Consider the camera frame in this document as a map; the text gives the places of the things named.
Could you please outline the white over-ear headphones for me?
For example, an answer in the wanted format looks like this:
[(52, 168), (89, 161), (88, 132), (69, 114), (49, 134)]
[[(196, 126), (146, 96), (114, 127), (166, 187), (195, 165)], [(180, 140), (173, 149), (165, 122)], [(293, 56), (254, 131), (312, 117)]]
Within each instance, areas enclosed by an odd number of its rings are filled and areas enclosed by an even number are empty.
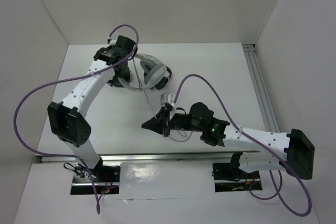
[(147, 55), (147, 54), (136, 54), (134, 56), (140, 60), (140, 65), (144, 70), (144, 86), (136, 88), (127, 84), (125, 81), (120, 79), (124, 88), (127, 88), (132, 91), (144, 91), (148, 89), (156, 89), (154, 86), (159, 83), (166, 73), (166, 66), (156, 57)]

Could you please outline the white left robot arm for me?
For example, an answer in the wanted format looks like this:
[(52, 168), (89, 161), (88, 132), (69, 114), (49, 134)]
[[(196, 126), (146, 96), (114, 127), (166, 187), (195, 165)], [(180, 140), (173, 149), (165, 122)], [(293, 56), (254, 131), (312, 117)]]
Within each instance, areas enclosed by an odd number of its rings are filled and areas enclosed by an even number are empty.
[[(138, 58), (144, 71), (144, 79), (138, 87), (130, 85), (131, 70), (125, 57)], [(135, 41), (128, 37), (108, 38), (108, 46), (100, 48), (82, 79), (69, 95), (60, 102), (51, 102), (47, 108), (51, 131), (80, 158), (79, 166), (85, 176), (96, 182), (109, 176), (112, 170), (103, 165), (95, 152), (89, 136), (91, 126), (85, 117), (92, 102), (105, 84), (132, 91), (163, 89), (169, 82), (171, 69), (154, 56), (139, 54)]]

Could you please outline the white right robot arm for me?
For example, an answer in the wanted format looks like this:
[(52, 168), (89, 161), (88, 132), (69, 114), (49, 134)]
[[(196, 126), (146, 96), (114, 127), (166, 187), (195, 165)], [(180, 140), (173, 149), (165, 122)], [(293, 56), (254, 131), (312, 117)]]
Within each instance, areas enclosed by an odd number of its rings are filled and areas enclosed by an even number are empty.
[(240, 127), (215, 118), (201, 102), (193, 104), (188, 113), (181, 108), (175, 113), (171, 105), (164, 105), (162, 135), (168, 137), (172, 130), (199, 132), (201, 141), (210, 146), (250, 150), (250, 154), (233, 154), (229, 172), (235, 178), (256, 170), (284, 170), (300, 179), (312, 179), (315, 147), (301, 130), (274, 133)]

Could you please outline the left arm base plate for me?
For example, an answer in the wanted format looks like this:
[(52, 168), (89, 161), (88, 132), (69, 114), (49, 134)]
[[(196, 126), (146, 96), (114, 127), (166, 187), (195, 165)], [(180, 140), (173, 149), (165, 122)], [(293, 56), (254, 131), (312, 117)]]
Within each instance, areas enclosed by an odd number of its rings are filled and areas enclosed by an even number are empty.
[[(86, 169), (80, 165), (73, 165), (71, 163), (64, 163), (64, 168), (72, 171), (73, 178), (71, 184), (71, 195), (93, 195), (92, 183)], [(120, 165), (109, 166), (109, 171), (98, 178), (92, 175), (97, 194), (116, 195), (119, 194), (120, 182)]]

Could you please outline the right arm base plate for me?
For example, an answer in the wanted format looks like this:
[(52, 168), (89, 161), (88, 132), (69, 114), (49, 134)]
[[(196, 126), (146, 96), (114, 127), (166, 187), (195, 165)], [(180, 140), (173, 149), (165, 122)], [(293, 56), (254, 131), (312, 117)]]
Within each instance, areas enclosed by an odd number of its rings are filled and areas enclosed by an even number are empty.
[(246, 173), (240, 169), (230, 169), (228, 163), (213, 163), (212, 176), (214, 178), (215, 192), (236, 192), (262, 190), (259, 172)]

